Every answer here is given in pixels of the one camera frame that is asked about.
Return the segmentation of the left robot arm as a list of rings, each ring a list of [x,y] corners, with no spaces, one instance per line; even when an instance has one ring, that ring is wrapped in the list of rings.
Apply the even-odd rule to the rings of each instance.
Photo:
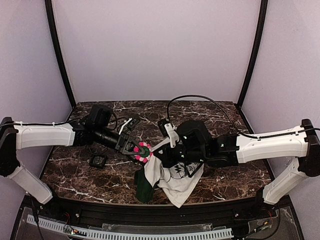
[[[79,121],[60,123],[25,123],[5,117],[0,124],[0,175],[13,180],[40,204],[47,204],[53,194],[50,188],[17,159],[17,151],[45,146],[80,147],[101,144],[132,159],[148,155],[147,147],[126,133],[115,133],[107,126],[114,111],[94,105]]]

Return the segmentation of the pink flower brooch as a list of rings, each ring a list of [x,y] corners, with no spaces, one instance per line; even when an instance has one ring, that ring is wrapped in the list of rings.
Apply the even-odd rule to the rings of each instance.
[[[134,147],[133,151],[135,153],[134,159],[144,164],[153,155],[151,145],[146,142],[140,142],[138,146]]]

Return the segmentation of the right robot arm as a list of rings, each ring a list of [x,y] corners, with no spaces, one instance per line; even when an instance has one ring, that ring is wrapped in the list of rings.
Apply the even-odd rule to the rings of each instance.
[[[207,164],[216,168],[237,166],[251,161],[292,157],[291,164],[256,194],[258,205],[275,205],[306,178],[320,174],[320,140],[310,119],[282,131],[260,134],[235,133],[213,137],[201,120],[188,120],[176,129],[161,122],[168,142],[153,154],[163,167],[177,163]]]

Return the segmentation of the white and green garment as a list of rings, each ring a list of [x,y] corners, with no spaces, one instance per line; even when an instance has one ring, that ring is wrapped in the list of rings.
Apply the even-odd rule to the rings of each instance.
[[[135,156],[137,161],[144,164],[134,177],[137,200],[149,203],[153,199],[155,187],[159,187],[169,201],[180,208],[199,182],[204,166],[199,163],[186,165],[179,162],[165,168],[160,159],[154,156],[154,147],[146,142],[140,142],[139,145],[146,150],[146,156]]]

